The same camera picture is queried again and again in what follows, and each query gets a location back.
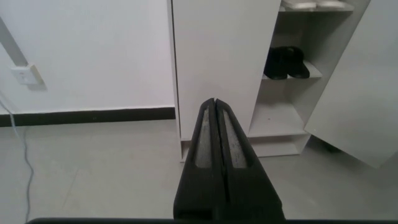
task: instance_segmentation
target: white shoe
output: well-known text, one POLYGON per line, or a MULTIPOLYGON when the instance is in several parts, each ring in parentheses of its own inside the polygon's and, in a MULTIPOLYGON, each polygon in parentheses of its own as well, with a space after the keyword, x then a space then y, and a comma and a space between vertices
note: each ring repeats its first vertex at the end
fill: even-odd
POLYGON ((282 6, 294 10, 315 9, 317 3, 313 0, 282 0, 282 6))
POLYGON ((332 8, 332 9, 344 9, 346 7, 345 2, 339 0, 315 0, 318 7, 332 8))

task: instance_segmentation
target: black baseboard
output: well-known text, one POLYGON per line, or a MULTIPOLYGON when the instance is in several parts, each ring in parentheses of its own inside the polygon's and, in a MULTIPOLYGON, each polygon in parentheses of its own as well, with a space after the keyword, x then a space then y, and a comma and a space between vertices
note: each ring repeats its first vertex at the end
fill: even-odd
MULTIPOLYGON (((143 108, 106 111, 71 111, 56 113, 15 114, 17 126, 34 126, 49 124, 78 124, 118 121, 148 121, 175 119, 174 107, 143 108)), ((8 114, 0 115, 0 127, 10 127, 8 114)))

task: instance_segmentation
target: wall-mounted pipe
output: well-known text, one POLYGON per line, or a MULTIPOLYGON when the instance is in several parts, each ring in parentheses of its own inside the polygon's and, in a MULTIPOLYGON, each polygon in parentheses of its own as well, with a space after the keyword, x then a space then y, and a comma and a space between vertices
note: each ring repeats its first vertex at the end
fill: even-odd
POLYGON ((14 62, 15 66, 25 67, 28 65, 24 54, 21 52, 5 23, 0 17, 0 43, 14 62))

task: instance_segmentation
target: shoe cabinet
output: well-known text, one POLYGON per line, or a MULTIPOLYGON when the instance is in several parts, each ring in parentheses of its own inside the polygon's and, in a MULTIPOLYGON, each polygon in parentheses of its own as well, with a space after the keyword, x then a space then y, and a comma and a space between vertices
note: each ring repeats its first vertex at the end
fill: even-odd
POLYGON ((315 135, 380 166, 398 149, 398 4, 347 0, 343 9, 293 10, 281 3, 169 0, 182 160, 200 105, 214 97, 232 107, 258 156, 300 154, 315 135), (280 46, 304 52, 309 78, 264 75, 270 47, 280 46))

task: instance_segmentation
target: cabinet door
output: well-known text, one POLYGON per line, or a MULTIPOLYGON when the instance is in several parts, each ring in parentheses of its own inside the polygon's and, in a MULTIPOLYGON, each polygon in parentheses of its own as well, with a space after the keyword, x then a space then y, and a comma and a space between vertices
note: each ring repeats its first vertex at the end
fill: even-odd
POLYGON ((370 2, 305 127, 374 167, 398 150, 397 8, 370 2))
POLYGON ((280 1, 173 0, 182 140, 200 105, 228 103, 249 131, 280 1))

